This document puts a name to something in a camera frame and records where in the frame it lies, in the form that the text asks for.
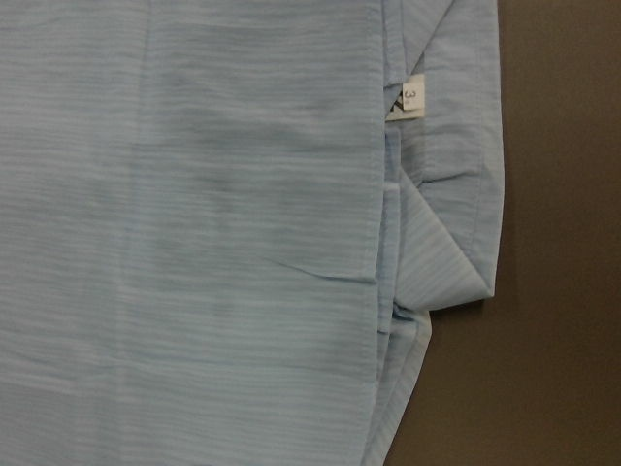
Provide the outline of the light blue button-up shirt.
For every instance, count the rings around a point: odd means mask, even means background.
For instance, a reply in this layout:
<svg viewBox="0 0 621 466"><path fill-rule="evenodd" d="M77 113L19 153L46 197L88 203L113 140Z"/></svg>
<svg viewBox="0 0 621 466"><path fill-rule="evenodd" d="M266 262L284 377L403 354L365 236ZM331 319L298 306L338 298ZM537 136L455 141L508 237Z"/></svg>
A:
<svg viewBox="0 0 621 466"><path fill-rule="evenodd" d="M380 465L491 297L494 1L5 1L1 461Z"/></svg>

